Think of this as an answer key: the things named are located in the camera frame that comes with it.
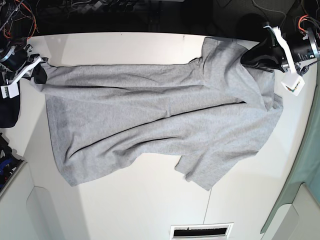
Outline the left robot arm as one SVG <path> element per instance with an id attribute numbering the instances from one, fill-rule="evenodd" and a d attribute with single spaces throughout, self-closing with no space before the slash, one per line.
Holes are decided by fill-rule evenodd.
<path id="1" fill-rule="evenodd" d="M 309 66 L 301 67 L 300 63 L 314 59 L 320 61 L 320 2 L 294 0 L 287 12 L 280 13 L 283 19 L 278 22 L 281 36 L 287 42 L 293 63 L 300 75 L 309 70 Z M 265 71 L 289 70 L 289 61 L 284 49 L 278 43 L 272 31 L 272 23 L 267 16 L 270 8 L 259 6 L 256 1 L 253 6 L 261 14 L 249 13 L 237 22 L 236 31 L 239 38 L 256 41 L 258 44 L 241 57 L 241 64 L 247 68 Z"/>

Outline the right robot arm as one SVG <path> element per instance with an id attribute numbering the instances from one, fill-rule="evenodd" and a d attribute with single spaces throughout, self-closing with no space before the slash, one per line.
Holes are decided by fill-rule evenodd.
<path id="1" fill-rule="evenodd" d="M 48 58 L 33 52 L 28 43 L 38 30 L 36 15 L 28 0 L 0 2 L 0 84 L 9 85 L 24 68 L 35 64 L 22 76 L 45 84 L 48 76 L 42 64 Z"/>

